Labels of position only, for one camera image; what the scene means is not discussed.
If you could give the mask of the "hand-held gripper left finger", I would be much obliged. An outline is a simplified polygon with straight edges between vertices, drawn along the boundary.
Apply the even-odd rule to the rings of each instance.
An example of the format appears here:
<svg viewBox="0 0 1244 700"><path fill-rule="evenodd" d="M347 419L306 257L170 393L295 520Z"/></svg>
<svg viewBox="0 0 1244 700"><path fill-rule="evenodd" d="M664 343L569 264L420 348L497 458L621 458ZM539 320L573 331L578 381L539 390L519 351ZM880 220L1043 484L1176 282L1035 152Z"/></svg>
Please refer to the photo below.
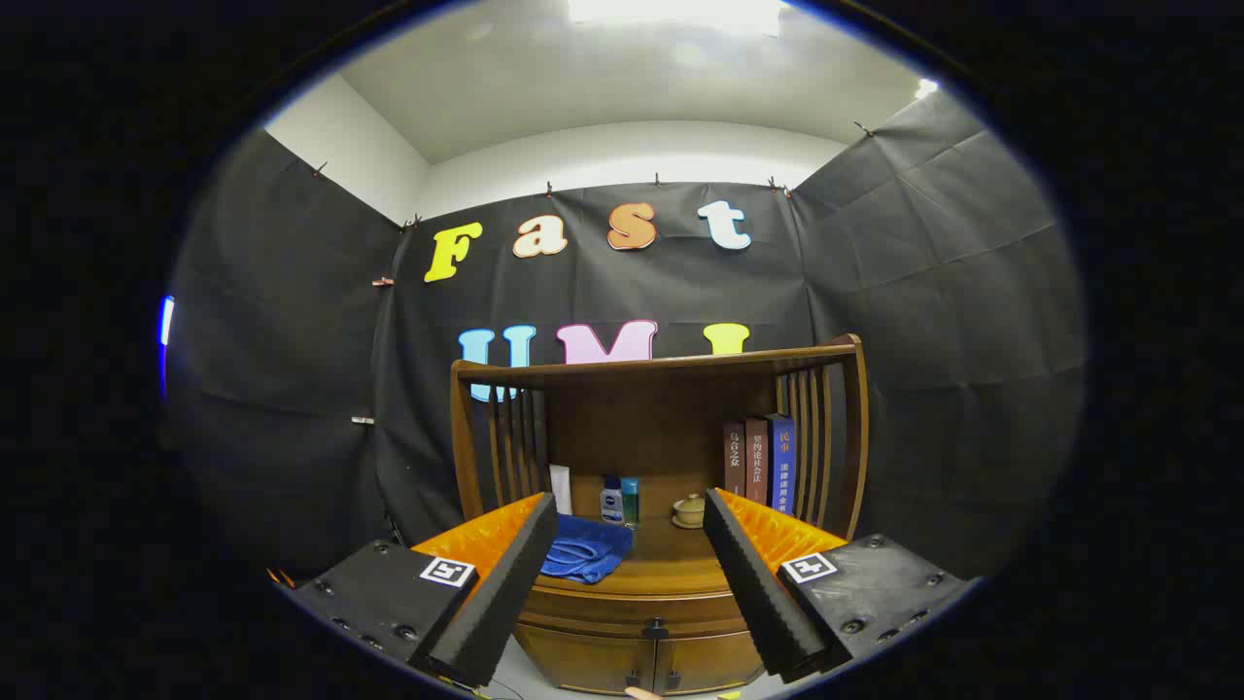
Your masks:
<svg viewBox="0 0 1244 700"><path fill-rule="evenodd" d="M276 589L330 634L388 666L463 688L491 683L557 533L550 494L419 545L376 540Z"/></svg>

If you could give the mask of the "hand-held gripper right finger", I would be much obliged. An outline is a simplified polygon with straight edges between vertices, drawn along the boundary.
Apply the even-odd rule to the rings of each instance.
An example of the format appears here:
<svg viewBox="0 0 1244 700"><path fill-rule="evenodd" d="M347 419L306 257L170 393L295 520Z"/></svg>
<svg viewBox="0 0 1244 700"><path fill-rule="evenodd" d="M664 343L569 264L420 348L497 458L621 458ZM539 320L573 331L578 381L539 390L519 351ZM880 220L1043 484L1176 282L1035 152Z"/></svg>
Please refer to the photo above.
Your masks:
<svg viewBox="0 0 1244 700"><path fill-rule="evenodd" d="M719 487L704 501L753 647L784 683L897 647L977 591L886 535L848 542Z"/></svg>

